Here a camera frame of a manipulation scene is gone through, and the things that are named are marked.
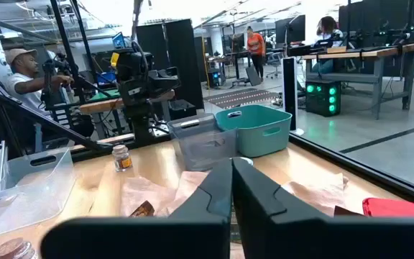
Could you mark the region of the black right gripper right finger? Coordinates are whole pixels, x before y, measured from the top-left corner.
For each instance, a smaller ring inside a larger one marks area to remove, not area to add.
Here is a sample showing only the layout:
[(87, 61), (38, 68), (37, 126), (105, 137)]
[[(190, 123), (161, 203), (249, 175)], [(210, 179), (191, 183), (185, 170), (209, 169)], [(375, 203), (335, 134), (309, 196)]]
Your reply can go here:
[(414, 218), (330, 217), (247, 161), (232, 164), (246, 258), (414, 258)]

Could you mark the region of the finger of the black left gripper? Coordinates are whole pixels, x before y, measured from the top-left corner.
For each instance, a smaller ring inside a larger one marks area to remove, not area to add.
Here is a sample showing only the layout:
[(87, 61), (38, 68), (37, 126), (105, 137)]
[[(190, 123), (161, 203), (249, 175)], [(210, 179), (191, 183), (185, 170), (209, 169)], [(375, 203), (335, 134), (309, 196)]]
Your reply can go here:
[(179, 86), (178, 78), (150, 78), (148, 92), (150, 96), (160, 96)]
[(169, 67), (169, 68), (157, 70), (157, 74), (160, 78), (178, 79), (178, 69), (176, 67)]

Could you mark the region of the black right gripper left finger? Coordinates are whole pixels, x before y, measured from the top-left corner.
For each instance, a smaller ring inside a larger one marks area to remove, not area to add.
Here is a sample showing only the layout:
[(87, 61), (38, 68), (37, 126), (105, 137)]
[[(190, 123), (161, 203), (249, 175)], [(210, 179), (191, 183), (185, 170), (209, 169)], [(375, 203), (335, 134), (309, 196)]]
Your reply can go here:
[(43, 258), (228, 258), (232, 160), (222, 160), (168, 217), (82, 217), (53, 227)]

